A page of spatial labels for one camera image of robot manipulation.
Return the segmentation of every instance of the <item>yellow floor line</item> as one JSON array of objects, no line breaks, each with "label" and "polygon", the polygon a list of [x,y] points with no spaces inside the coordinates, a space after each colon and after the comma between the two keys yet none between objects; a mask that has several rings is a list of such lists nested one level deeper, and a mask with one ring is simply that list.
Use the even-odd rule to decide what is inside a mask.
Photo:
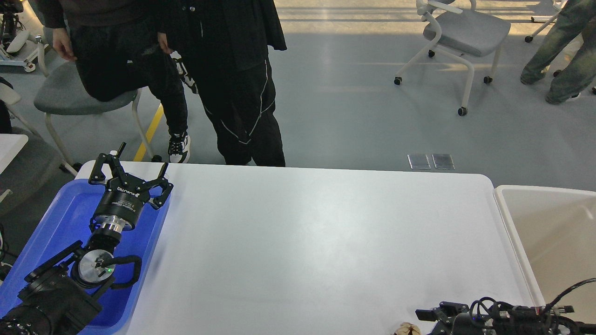
[{"label": "yellow floor line", "polygon": [[[160,104],[159,108],[157,109],[157,111],[155,112],[155,115],[153,116],[153,120],[151,121],[151,124],[149,125],[149,128],[147,129],[147,141],[151,144],[151,139],[153,139],[153,135],[155,134],[155,130],[157,129],[157,126],[159,125],[159,121],[161,121],[163,116],[163,107]],[[143,160],[143,156],[145,156],[145,151],[147,151],[147,148],[145,148],[145,144],[143,144],[143,142],[141,142],[141,145],[139,146],[139,150],[136,151],[136,155],[135,158],[133,159],[135,162],[140,162]]]}]

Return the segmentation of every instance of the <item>white chair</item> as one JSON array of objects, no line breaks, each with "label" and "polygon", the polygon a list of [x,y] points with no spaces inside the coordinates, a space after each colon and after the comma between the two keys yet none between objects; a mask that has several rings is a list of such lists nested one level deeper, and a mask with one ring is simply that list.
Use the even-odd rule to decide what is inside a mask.
[{"label": "white chair", "polygon": [[[44,32],[46,36],[51,36],[51,32],[45,27]],[[154,155],[139,120],[137,107],[141,96],[141,89],[125,92],[108,102],[98,101],[85,91],[74,62],[65,62],[53,70],[52,73],[49,73],[45,65],[44,49],[46,43],[51,45],[51,39],[48,38],[47,41],[43,41],[41,36],[36,36],[36,40],[39,51],[38,65],[46,76],[46,80],[35,96],[33,104],[35,108],[45,113],[46,127],[68,164],[72,165],[76,170],[80,168],[80,163],[75,163],[71,158],[66,146],[54,129],[51,120],[53,114],[63,116],[101,114],[117,110],[130,103],[132,103],[132,117],[141,136],[141,141],[147,149],[146,153],[152,162],[160,162],[162,160],[160,156]]]},{"label": "white chair", "polygon": [[[501,44],[509,34],[511,24],[492,15],[477,12],[476,0],[470,0],[471,9],[469,10],[450,6],[449,4],[453,1],[429,0],[426,2],[425,0],[416,0],[418,15],[422,16],[423,21],[429,22],[424,28],[423,36],[430,42],[399,69],[395,74],[393,83],[400,85],[403,82],[401,75],[423,55],[428,54],[432,58],[436,52],[447,56],[468,68],[464,96],[458,110],[458,114],[464,116],[468,113],[467,107],[474,78],[474,66],[461,56],[484,57],[494,52],[495,58],[492,63],[491,73],[489,76],[484,77],[484,83],[490,84],[493,81],[499,61]],[[435,18],[433,11],[437,8],[445,10],[445,12]]]},{"label": "white chair", "polygon": [[[13,90],[12,88],[6,86],[3,83],[0,83],[0,100],[2,100],[6,104],[6,108],[8,109],[10,115],[14,116],[16,119],[21,121],[21,123],[32,134],[37,136],[39,139],[42,138],[37,129],[35,129],[35,127],[33,127],[20,113],[14,110],[13,105],[21,100],[21,95],[17,93],[17,91]],[[64,170],[70,172],[73,176],[77,175],[76,170],[74,170],[71,164],[67,163],[65,160],[62,160],[62,165],[64,167]]]},{"label": "white chair", "polygon": [[536,35],[538,35],[541,31],[543,31],[546,27],[548,27],[549,24],[555,22],[555,20],[557,19],[559,13],[561,13],[561,10],[563,9],[563,7],[565,7],[565,4],[567,3],[567,0],[561,0],[561,1],[553,1],[552,2],[552,6],[555,8],[555,10],[557,10],[557,13],[554,14],[551,17],[547,17],[547,16],[531,16],[530,19],[532,22],[544,22],[540,27],[538,27],[538,29],[536,29],[536,31],[534,31],[531,35],[527,35],[524,38],[524,41],[526,41],[526,43],[530,43],[532,41],[534,41],[534,37],[536,37]]}]

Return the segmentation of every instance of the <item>knee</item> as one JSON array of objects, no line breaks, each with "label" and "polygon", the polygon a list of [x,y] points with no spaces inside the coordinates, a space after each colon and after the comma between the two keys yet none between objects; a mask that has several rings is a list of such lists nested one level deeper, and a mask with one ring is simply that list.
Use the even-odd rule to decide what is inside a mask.
[{"label": "knee", "polygon": [[102,89],[99,86],[87,85],[87,86],[85,86],[85,90],[92,98],[95,98],[96,100],[99,100],[102,103],[106,103],[116,97],[116,96],[114,96],[114,94],[112,94],[108,90]]}]

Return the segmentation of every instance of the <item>person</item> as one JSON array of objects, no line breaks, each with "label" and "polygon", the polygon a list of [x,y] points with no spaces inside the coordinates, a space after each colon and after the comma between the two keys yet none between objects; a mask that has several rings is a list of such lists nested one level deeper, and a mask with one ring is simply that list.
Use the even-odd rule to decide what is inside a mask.
[{"label": "person", "polygon": [[[6,85],[10,88],[13,88],[6,79],[0,76],[0,85]],[[13,132],[13,126],[10,122],[10,114],[8,114],[8,107],[2,100],[0,96],[0,134],[10,134]]]},{"label": "person", "polygon": [[596,77],[595,26],[596,1],[568,0],[542,45],[521,72],[521,82],[531,85],[544,78],[553,59],[583,31],[582,47],[569,65],[552,80],[546,101],[561,104],[569,98],[578,97]]},{"label": "person", "polygon": [[[75,61],[90,96],[110,101],[149,86],[163,106],[170,133],[172,163],[190,159],[187,105],[176,66],[157,42],[157,20],[151,1],[38,0],[53,47],[60,57]],[[64,15],[70,34],[66,29]]]},{"label": "person", "polygon": [[268,45],[286,50],[274,0],[161,0],[162,50],[194,79],[228,165],[285,166]]}]

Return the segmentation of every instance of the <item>hand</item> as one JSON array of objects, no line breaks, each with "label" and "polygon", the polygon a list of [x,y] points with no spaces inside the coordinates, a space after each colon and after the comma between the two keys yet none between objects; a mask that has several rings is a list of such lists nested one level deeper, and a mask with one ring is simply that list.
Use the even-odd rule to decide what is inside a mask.
[{"label": "hand", "polygon": [[69,33],[66,28],[53,29],[54,34],[54,50],[67,61],[75,61],[77,58],[73,53],[72,44],[70,43]]},{"label": "hand", "polygon": [[170,55],[174,50],[170,49],[167,45],[167,36],[164,33],[157,33],[157,41],[159,42],[159,47],[162,49],[163,52]]}]

